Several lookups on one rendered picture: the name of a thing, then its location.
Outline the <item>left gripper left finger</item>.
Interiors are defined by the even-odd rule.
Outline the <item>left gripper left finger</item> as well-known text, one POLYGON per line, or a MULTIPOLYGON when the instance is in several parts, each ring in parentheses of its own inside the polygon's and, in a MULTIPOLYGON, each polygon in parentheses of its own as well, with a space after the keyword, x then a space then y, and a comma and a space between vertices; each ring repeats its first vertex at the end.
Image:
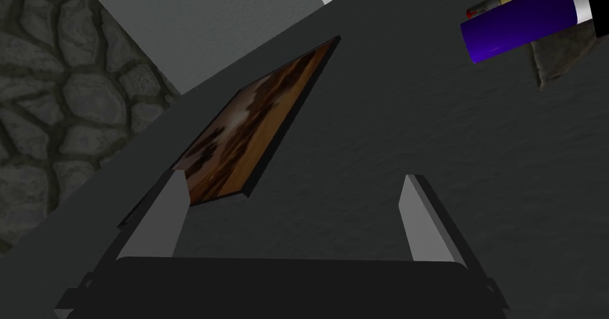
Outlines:
POLYGON ((125 257, 172 257, 191 199, 183 170, 170 170, 168 179, 117 255, 125 257))

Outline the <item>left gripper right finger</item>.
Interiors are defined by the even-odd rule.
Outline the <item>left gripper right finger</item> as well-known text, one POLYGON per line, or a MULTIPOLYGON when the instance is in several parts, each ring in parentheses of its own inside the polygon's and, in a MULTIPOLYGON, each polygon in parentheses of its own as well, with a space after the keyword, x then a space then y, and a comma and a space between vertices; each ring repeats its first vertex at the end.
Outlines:
POLYGON ((447 228, 413 174, 408 174, 404 179, 398 208, 414 261, 465 265, 447 228))

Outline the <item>brown book with black edge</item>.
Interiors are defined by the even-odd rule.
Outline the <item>brown book with black edge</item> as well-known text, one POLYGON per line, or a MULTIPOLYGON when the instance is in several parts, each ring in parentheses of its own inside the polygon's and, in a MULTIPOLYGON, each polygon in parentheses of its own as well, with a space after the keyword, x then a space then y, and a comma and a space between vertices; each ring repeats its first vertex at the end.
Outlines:
POLYGON ((340 42, 334 36, 240 89, 172 165, 190 205, 249 197, 340 42))

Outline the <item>grey stone slab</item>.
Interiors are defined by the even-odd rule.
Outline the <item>grey stone slab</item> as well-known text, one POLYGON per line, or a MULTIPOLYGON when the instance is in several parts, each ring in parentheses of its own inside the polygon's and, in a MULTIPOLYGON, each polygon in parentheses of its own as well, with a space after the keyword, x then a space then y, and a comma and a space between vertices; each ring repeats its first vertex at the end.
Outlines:
POLYGON ((596 36, 592 20, 542 37, 528 44, 533 75, 539 90, 560 78, 609 35, 596 36))

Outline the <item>purple can with white end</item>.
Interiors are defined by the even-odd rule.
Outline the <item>purple can with white end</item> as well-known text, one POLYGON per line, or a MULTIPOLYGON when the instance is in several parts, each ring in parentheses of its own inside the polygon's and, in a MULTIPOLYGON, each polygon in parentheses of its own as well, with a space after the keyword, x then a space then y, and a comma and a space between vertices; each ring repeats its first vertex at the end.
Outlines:
POLYGON ((589 0, 512 0, 460 26, 473 63, 592 19, 589 0))

